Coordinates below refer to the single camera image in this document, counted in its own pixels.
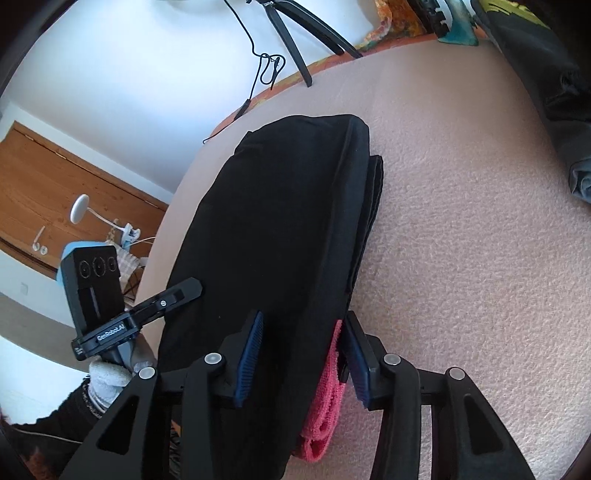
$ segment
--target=white glove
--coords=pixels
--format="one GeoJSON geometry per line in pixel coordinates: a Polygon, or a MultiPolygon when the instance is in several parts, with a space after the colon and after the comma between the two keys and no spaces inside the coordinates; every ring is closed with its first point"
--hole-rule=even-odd
{"type": "Polygon", "coordinates": [[[135,374],[144,367],[156,365],[152,349],[141,334],[133,342],[120,346],[119,352],[125,367],[96,359],[88,368],[88,396],[101,413],[107,411],[135,374]]]}
{"type": "Polygon", "coordinates": [[[131,380],[131,373],[125,367],[102,360],[93,360],[88,367],[88,373],[88,396],[101,413],[107,411],[131,380]]]}

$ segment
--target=folded black fabric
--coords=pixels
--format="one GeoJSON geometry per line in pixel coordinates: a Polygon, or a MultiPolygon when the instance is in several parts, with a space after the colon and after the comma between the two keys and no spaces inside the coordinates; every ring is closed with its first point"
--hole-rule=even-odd
{"type": "Polygon", "coordinates": [[[591,84],[558,39],[526,7],[472,0],[482,28],[528,90],[558,156],[570,191],[591,203],[591,84]]]}
{"type": "Polygon", "coordinates": [[[347,311],[382,177],[359,118],[292,116],[247,133],[199,204],[169,285],[193,276],[204,293],[166,315],[158,363],[187,367],[251,309],[264,313],[251,395],[222,412],[225,479],[282,477],[347,311]]]}

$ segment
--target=black tripod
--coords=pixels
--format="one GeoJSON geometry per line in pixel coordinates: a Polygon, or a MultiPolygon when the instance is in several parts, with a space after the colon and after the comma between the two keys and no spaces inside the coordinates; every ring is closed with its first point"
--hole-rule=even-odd
{"type": "Polygon", "coordinates": [[[330,28],[320,18],[315,16],[312,12],[305,9],[294,0],[256,1],[265,7],[265,11],[267,12],[269,20],[275,27],[275,30],[277,30],[277,33],[279,33],[279,36],[287,47],[291,58],[294,59],[295,65],[298,67],[298,70],[300,71],[308,87],[312,86],[312,75],[310,75],[308,67],[305,64],[304,59],[301,57],[300,51],[297,49],[294,39],[291,38],[287,27],[277,13],[278,10],[282,14],[291,18],[294,22],[304,27],[335,54],[342,55],[343,53],[348,52],[354,59],[359,59],[363,56],[353,45],[341,37],[335,30],[330,28]]]}

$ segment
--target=wooden door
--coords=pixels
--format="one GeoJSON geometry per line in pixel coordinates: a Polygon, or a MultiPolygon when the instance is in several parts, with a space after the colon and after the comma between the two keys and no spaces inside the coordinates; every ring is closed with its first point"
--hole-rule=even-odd
{"type": "MultiPolygon", "coordinates": [[[[82,193],[89,195],[90,207],[103,217],[116,219],[121,226],[131,223],[141,229],[141,238],[156,234],[165,212],[161,202],[137,195],[119,180],[114,184],[109,175],[99,176],[96,167],[85,168],[83,160],[70,161],[36,140],[13,128],[0,143],[0,238],[4,244],[57,268],[69,242],[105,241],[111,227],[91,213],[78,225],[70,222],[72,204],[82,193]],[[32,249],[43,226],[38,242],[47,247],[45,255],[32,249]]],[[[146,242],[131,249],[137,257],[149,251],[146,242]]]]}

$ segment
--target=black sleeve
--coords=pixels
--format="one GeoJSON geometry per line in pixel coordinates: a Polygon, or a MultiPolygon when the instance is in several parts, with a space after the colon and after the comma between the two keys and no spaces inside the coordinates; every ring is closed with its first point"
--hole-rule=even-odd
{"type": "Polygon", "coordinates": [[[87,377],[60,407],[33,424],[13,425],[9,441],[26,459],[37,450],[46,465],[60,475],[76,449],[100,418],[88,397],[87,377]]]}

